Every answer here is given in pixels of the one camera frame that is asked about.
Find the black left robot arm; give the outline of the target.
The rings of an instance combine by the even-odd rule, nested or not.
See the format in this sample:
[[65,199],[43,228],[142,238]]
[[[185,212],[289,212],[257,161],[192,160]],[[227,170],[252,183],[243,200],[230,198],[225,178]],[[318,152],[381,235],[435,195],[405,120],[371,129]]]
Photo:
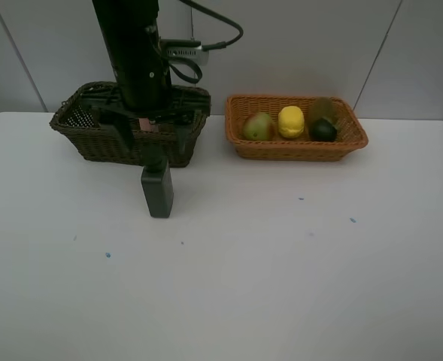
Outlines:
[[112,129],[127,151],[135,146],[132,122],[168,125],[184,153],[193,124],[211,108],[211,98],[193,85],[202,77],[192,60],[170,56],[159,37],[156,1],[94,1],[116,83],[88,90],[80,103],[99,124]]

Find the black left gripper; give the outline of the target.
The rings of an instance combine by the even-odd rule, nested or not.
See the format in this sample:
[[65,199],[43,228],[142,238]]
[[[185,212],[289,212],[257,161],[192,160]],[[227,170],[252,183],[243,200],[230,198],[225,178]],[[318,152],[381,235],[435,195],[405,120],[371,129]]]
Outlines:
[[169,59],[160,39],[143,38],[140,45],[115,44],[108,49],[116,87],[99,94],[81,96],[81,104],[99,113],[99,124],[130,156],[135,145],[131,123],[134,118],[173,120],[179,153],[199,136],[202,112],[207,102],[194,96],[184,104],[184,94],[174,85],[194,87],[202,79],[199,65],[188,59]]

